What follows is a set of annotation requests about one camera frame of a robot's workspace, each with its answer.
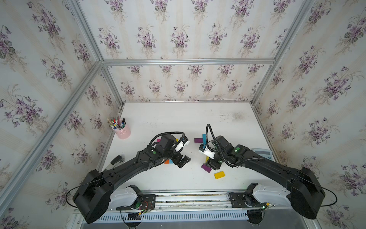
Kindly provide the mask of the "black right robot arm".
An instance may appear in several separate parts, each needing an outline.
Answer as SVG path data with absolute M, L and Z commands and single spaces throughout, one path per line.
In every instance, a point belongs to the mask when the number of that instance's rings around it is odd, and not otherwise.
M 292 207 L 307 219 L 317 218 L 326 194 L 310 169 L 295 169 L 278 164 L 245 146 L 232 146 L 221 135 L 212 143 L 212 147 L 201 145 L 199 148 L 209 158 L 206 165 L 211 169 L 218 170 L 222 164 L 233 168 L 243 167 L 280 185 L 269 187 L 252 182 L 245 192 L 229 194 L 233 208 L 249 207 L 265 210 L 275 204 Z

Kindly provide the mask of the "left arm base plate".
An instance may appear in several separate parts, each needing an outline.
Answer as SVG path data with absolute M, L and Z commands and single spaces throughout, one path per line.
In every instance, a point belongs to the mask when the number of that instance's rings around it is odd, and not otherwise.
M 145 195 L 142 194 L 141 196 L 138 196 L 136 201 L 130 205 L 130 206 L 120 206 L 117 207 L 116 210 L 154 210 L 155 208 L 155 201 L 156 201 L 156 195 L 150 194 Z

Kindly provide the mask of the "aluminium front rail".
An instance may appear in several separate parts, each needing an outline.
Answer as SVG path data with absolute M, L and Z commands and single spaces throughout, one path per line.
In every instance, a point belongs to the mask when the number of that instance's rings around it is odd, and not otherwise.
M 265 187 L 256 183 L 251 184 L 246 190 L 240 191 L 252 194 L 260 203 L 270 203 L 271 206 L 292 207 L 299 214 L 303 214 L 306 204 L 299 195 L 290 193 L 278 187 Z M 112 193 L 108 210 L 116 210 L 120 206 L 132 205 L 138 196 L 142 194 L 156 195 L 155 208 L 159 204 L 168 205 L 171 208 L 203 208 L 204 206 L 222 206 L 232 208 L 228 194 L 230 192 L 141 192 L 137 186 L 131 185 Z

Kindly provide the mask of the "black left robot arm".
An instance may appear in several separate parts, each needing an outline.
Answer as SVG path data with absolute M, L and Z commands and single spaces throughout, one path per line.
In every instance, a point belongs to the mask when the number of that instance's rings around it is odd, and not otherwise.
M 72 201 L 88 224 L 97 221 L 109 207 L 112 193 L 136 175 L 158 167 L 168 160 L 182 168 L 191 159 L 181 154 L 189 139 L 183 132 L 164 132 L 136 153 L 136 157 L 111 169 L 90 171 L 76 187 Z

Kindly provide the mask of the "purple block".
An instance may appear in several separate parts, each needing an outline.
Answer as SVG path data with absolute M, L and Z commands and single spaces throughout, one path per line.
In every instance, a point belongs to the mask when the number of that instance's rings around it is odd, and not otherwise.
M 206 165 L 206 164 L 202 164 L 201 168 L 202 168 L 205 172 L 207 172 L 207 173 L 210 173 L 210 172 L 212 171 L 212 169 L 211 169 L 208 165 Z
M 194 138 L 195 143 L 203 143 L 204 140 L 202 138 Z

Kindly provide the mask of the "white black stapler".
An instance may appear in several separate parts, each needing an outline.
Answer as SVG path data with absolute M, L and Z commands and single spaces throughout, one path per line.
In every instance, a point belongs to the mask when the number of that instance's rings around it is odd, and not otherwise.
M 121 155 L 118 155 L 116 156 L 111 162 L 110 164 L 104 169 L 104 171 L 107 171 L 107 170 L 111 170 L 111 169 L 114 169 L 115 167 L 123 164 L 125 162 L 125 159 L 123 156 Z

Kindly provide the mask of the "yellow-orange block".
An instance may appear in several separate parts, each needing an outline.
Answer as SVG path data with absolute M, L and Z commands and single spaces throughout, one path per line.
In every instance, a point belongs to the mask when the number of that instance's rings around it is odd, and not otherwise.
M 223 177 L 225 177 L 225 173 L 223 171 L 220 171 L 220 172 L 217 172 L 217 173 L 214 173 L 214 178 L 215 179 L 221 179 Z

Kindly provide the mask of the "light blue calculator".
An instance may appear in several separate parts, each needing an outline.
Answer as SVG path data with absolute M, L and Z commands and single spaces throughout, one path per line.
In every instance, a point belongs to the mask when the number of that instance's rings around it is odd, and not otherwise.
M 255 148 L 255 149 L 253 149 L 253 151 L 262 157 L 265 157 L 271 161 L 274 161 L 273 153 L 269 149 Z

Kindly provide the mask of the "pens in cup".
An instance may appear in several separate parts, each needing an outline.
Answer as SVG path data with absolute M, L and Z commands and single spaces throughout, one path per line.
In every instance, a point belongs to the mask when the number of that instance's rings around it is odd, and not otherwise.
M 108 118 L 107 121 L 113 130 L 122 130 L 126 127 L 126 119 L 121 116 L 121 113 L 118 113 L 116 118 Z

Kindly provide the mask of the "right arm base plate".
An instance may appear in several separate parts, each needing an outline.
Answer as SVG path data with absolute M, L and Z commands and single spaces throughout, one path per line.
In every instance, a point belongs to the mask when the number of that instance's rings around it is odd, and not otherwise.
M 265 210 L 271 206 L 270 203 L 260 203 L 252 194 L 245 192 L 230 192 L 228 194 L 232 208 L 259 208 Z

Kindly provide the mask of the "pink pen cup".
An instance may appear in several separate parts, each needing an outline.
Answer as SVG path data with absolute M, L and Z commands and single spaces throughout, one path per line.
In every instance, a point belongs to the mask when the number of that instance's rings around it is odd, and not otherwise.
M 116 136 L 121 140 L 128 139 L 131 135 L 131 130 L 128 125 L 126 125 L 122 129 L 118 129 L 118 130 L 116 129 L 116 130 L 114 130 L 114 132 L 115 132 Z

